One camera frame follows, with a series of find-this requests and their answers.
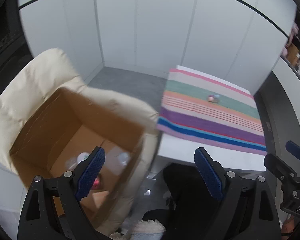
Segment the red gold tin can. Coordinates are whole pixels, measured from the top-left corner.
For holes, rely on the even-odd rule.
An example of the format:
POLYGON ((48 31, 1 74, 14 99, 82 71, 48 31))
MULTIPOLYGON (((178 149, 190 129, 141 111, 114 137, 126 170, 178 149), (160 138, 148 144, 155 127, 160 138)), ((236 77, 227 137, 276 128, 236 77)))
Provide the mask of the red gold tin can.
POLYGON ((92 190, 100 190, 100 189, 102 189, 102 188, 103 188, 102 175, 99 174, 99 175, 97 176, 97 178, 95 179, 95 181, 94 181, 94 183, 93 183, 91 189, 92 189, 92 190))

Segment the purple blue small tube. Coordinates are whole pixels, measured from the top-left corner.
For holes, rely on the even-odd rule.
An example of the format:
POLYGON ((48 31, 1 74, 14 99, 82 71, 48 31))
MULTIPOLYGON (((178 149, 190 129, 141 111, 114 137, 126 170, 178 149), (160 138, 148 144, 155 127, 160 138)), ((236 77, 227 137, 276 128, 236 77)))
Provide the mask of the purple blue small tube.
POLYGON ((220 102, 220 96, 219 95, 211 95, 212 102, 219 103, 220 102))

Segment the round white tin lid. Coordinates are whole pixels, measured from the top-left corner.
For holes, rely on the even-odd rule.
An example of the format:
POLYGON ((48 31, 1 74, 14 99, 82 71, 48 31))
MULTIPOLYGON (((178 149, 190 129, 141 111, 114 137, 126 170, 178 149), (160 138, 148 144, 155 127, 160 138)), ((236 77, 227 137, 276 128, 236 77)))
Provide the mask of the round white tin lid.
POLYGON ((89 157, 89 153, 87 153, 87 152, 82 152, 82 153, 80 153, 78 156, 77 156, 77 163, 79 164, 80 162, 82 162, 82 161, 85 161, 88 157, 89 157))

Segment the clear contact lens case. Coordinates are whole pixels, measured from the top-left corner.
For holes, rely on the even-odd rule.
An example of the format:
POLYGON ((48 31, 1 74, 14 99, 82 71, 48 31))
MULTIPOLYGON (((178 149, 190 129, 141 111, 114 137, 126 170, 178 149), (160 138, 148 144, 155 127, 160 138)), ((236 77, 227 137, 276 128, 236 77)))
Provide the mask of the clear contact lens case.
POLYGON ((131 157, 130 157, 129 153, 121 152, 117 155, 117 159, 118 159, 119 164, 122 167, 126 167, 128 165, 128 163, 130 162, 131 157))

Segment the striped colourful towel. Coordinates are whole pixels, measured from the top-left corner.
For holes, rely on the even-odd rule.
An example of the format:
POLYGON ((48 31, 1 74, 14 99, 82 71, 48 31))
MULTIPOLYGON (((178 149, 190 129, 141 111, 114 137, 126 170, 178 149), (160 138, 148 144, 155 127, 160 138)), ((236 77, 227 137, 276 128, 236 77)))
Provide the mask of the striped colourful towel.
POLYGON ((253 96, 215 76, 178 66, 170 70, 157 128, 174 137, 229 150, 266 155, 253 96), (208 102, 219 95, 220 102, 208 102))

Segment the white fluffy slipper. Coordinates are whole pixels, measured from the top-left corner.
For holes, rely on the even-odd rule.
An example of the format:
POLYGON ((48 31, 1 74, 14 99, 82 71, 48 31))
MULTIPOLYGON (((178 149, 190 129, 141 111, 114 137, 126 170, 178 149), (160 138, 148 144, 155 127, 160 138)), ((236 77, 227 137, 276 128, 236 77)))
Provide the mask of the white fluffy slipper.
POLYGON ((157 219, 138 221, 125 235, 115 232, 109 237, 115 240, 161 240, 166 233, 166 228, 157 219))

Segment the brown cardboard shelf box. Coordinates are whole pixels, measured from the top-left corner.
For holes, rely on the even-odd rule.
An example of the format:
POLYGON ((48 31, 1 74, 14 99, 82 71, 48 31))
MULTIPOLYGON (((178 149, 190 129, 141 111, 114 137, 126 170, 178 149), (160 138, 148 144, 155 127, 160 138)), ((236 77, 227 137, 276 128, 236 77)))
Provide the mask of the brown cardboard shelf box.
POLYGON ((286 59, 292 66, 295 66, 297 61, 299 60, 299 52, 300 52, 300 43, 294 44, 291 43, 290 45, 286 45, 287 48, 287 56, 286 59))

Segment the cream padded chair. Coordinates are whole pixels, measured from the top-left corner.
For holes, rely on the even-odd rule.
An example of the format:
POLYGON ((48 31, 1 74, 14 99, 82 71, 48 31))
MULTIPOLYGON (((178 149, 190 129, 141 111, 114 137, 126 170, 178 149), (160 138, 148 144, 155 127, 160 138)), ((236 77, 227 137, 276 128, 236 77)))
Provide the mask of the cream padded chair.
POLYGON ((101 188, 81 200, 93 227, 114 233, 154 159, 158 112, 146 102, 89 87, 64 51, 30 61, 0 96, 0 163, 29 188, 61 176, 81 153, 101 147, 101 188))

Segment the pink plush toy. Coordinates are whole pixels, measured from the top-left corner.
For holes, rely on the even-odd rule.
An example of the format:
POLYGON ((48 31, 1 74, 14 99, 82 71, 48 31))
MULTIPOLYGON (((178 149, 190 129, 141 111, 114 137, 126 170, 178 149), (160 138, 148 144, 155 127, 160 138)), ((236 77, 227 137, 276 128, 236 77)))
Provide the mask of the pink plush toy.
POLYGON ((295 35, 298 35, 298 33, 299 33, 299 27, 298 27, 298 25, 297 25, 296 23, 294 23, 294 24, 293 24, 293 27, 292 27, 292 29, 291 29, 291 32, 290 32, 288 41, 287 41, 287 43, 286 43, 286 45, 285 45, 285 47, 284 47, 284 49, 283 49, 283 51, 282 51, 282 53, 281 53, 281 55, 282 55, 283 57, 286 57, 286 56, 287 56, 287 54, 288 54, 288 47, 291 45, 294 36, 295 36, 295 35))

